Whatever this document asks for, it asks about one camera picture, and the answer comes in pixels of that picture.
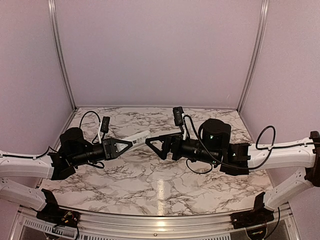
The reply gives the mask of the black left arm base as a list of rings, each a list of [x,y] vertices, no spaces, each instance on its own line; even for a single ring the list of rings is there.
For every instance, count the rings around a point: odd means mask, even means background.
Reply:
[[[45,196],[45,206],[42,210],[37,211],[36,218],[55,224],[56,226],[76,228],[80,213],[60,208],[54,194],[50,190],[42,189],[41,191]]]

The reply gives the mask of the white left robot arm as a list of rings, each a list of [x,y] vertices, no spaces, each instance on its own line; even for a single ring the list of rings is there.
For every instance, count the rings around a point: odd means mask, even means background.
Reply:
[[[92,144],[85,140],[79,127],[72,127],[60,136],[58,152],[43,155],[0,155],[0,197],[1,199],[31,208],[44,215],[53,223],[63,219],[63,211],[58,208],[55,196],[45,189],[30,188],[12,181],[11,177],[35,177],[51,181],[65,180],[75,174],[79,166],[96,164],[118,158],[129,150],[130,141],[106,138]]]

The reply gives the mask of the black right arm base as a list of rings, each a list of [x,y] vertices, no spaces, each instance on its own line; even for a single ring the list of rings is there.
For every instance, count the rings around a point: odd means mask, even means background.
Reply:
[[[234,229],[263,225],[275,219],[274,211],[265,208],[265,194],[265,192],[262,192],[255,197],[253,209],[235,212],[230,215]]]

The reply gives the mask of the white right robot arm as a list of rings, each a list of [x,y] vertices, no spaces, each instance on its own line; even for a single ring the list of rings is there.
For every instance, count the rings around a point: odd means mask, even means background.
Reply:
[[[177,132],[147,138],[145,143],[162,160],[171,153],[174,161],[186,158],[191,162],[208,163],[230,176],[276,168],[298,168],[274,189],[255,197],[254,207],[247,214],[252,224],[260,223],[267,216],[267,211],[274,211],[292,197],[320,185],[320,134],[317,131],[312,131],[309,137],[283,144],[230,143],[231,126],[210,118],[200,125],[195,136],[196,139],[192,139]]]

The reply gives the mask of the white remote control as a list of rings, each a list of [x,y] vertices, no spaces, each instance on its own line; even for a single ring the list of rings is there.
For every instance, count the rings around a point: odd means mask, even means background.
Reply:
[[[132,147],[128,151],[133,151],[145,145],[145,140],[151,137],[151,132],[145,130],[134,135],[123,138],[124,141],[132,142]]]

